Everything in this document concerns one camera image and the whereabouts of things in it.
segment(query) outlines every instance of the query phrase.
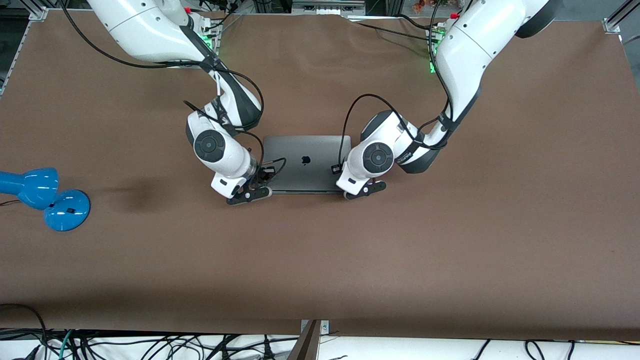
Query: brown table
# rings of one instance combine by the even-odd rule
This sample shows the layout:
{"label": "brown table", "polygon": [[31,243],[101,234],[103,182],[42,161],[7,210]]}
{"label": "brown table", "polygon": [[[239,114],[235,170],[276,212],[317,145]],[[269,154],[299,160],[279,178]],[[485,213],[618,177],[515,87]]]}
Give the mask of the brown table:
{"label": "brown table", "polygon": [[[73,16],[129,59],[94,14]],[[259,136],[339,134],[365,92],[414,124],[444,105],[423,42],[340,17],[245,16],[222,44],[264,92]],[[301,318],[328,318],[342,334],[640,336],[639,96],[600,23],[514,39],[429,171],[394,167],[387,190],[353,202],[225,205],[184,135],[182,100],[214,93],[202,71],[101,56],[59,11],[34,24],[0,101],[0,168],[56,167],[93,208],[69,233],[0,208],[0,300],[58,328],[295,333]],[[363,100],[348,134],[384,109]]]}

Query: gray floor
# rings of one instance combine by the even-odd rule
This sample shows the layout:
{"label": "gray floor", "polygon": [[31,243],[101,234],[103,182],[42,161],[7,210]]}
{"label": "gray floor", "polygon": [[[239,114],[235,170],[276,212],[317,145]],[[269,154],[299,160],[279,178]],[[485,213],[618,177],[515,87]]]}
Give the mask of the gray floor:
{"label": "gray floor", "polygon": [[[557,15],[557,19],[602,20],[623,2],[624,0],[564,0],[564,9]],[[0,19],[0,78],[6,77],[25,27],[25,20]],[[629,15],[620,28],[623,41],[640,34],[640,8]],[[638,89],[640,89],[640,40],[626,45],[625,51]]]}

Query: teal cable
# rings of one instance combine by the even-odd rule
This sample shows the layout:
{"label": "teal cable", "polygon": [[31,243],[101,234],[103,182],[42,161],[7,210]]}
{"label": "teal cable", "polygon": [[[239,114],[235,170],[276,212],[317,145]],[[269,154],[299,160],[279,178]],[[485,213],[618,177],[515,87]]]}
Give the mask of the teal cable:
{"label": "teal cable", "polygon": [[62,340],[62,345],[60,345],[60,354],[58,355],[58,360],[62,360],[65,358],[64,353],[65,353],[65,346],[67,345],[67,341],[69,341],[69,336],[71,336],[71,333],[73,332],[73,330],[69,330],[67,332],[67,335],[65,335],[65,339]]}

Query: black rubber cap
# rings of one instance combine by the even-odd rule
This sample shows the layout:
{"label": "black rubber cap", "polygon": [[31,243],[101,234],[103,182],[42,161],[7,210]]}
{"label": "black rubber cap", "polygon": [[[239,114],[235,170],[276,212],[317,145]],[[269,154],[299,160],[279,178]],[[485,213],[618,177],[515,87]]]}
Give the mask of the black rubber cap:
{"label": "black rubber cap", "polygon": [[378,172],[385,172],[394,164],[394,153],[385,143],[372,143],[364,149],[362,162],[364,163],[364,168],[367,169],[368,172],[372,172],[374,174],[377,174]]}
{"label": "black rubber cap", "polygon": [[200,159],[215,163],[225,154],[225,139],[215,130],[202,131],[196,138],[193,149]]}

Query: laptop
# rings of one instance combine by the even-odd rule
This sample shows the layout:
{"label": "laptop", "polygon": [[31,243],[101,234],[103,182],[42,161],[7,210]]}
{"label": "laptop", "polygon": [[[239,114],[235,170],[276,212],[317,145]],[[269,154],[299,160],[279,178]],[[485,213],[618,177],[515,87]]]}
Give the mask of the laptop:
{"label": "laptop", "polygon": [[[340,135],[267,136],[264,138],[264,162],[287,159],[285,167],[269,183],[273,193],[343,193],[336,186],[340,174],[331,167],[338,164]],[[351,150],[351,138],[344,137],[342,158]],[[279,169],[281,163],[273,166]]]}

